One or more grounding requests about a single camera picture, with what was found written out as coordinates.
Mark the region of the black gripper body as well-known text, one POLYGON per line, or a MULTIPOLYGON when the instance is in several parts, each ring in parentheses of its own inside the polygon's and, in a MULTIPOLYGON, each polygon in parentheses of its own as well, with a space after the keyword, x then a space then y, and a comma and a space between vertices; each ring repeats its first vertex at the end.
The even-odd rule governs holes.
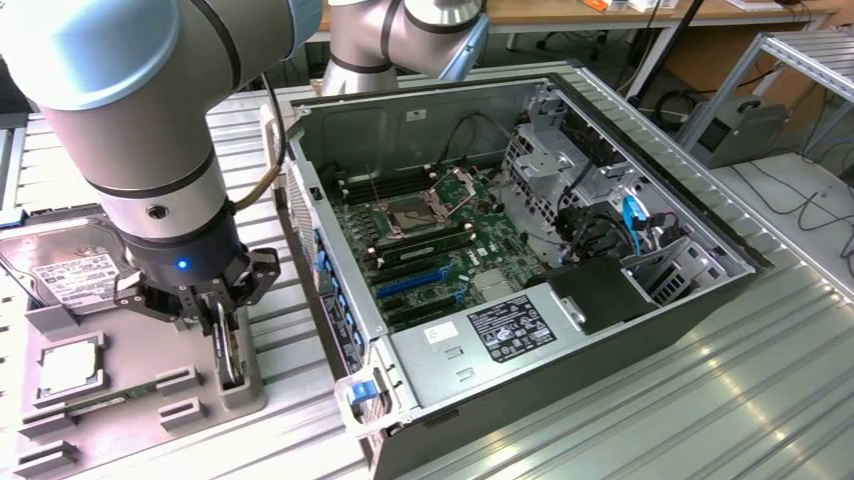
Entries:
POLYGON ((126 234, 126 246, 143 280, 138 293, 145 298, 139 311, 159 319, 199 316, 201 298, 210 294, 237 306, 237 285, 250 259, 241 242, 230 201, 207 223, 191 233, 170 239, 145 239, 126 234))

